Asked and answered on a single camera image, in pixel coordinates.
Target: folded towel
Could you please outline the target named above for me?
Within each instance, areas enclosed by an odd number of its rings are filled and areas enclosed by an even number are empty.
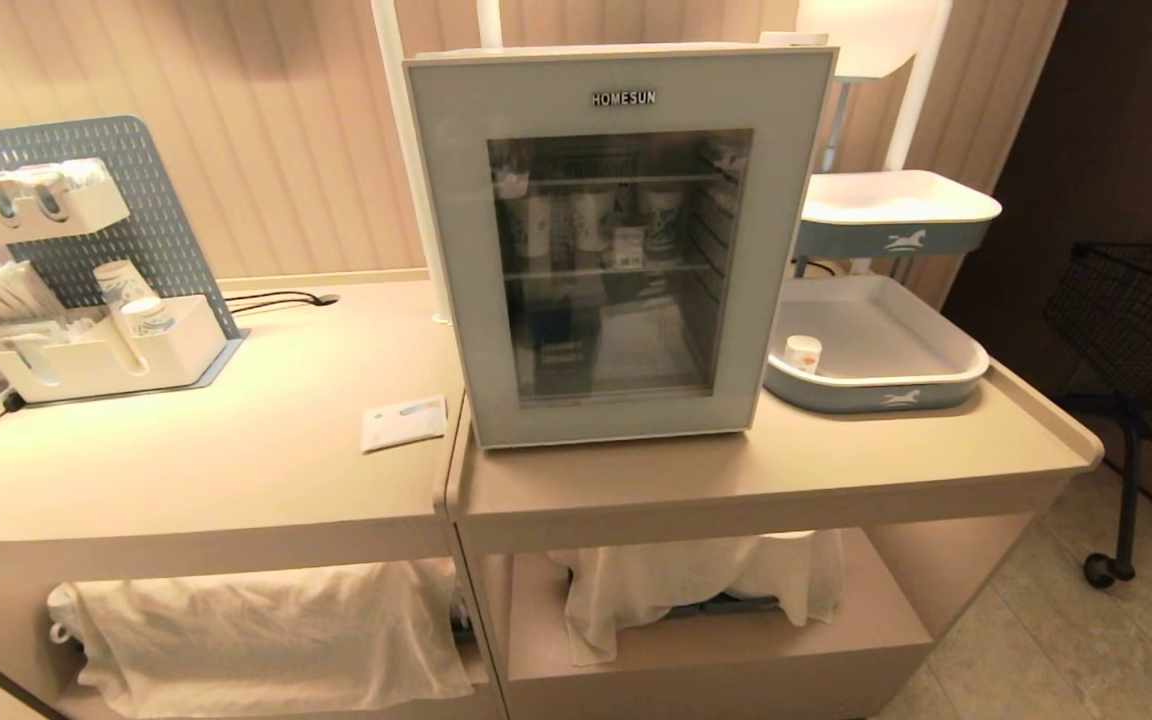
[[[452,561],[65,583],[51,616],[124,717],[379,710],[472,692],[452,641]]]
[[[796,626],[828,621],[844,577],[838,530],[562,550],[550,560],[573,570],[564,615],[575,665],[616,660],[617,630],[722,592],[775,596]]]

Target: door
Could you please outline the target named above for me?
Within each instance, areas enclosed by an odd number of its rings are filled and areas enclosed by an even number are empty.
[[[408,63],[484,446],[749,427],[832,63]]]

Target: pegboard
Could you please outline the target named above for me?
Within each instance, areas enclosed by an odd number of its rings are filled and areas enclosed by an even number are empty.
[[[101,232],[18,242],[13,258],[32,262],[66,306],[104,305],[92,270],[127,258],[160,296],[204,295],[229,340],[238,325],[202,255],[162,159],[139,118],[92,118],[0,129],[0,170],[22,165],[100,158],[131,217]]]

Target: black wire basket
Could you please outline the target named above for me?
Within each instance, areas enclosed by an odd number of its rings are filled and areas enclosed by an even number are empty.
[[[1152,441],[1152,245],[1078,243],[1044,314]]]

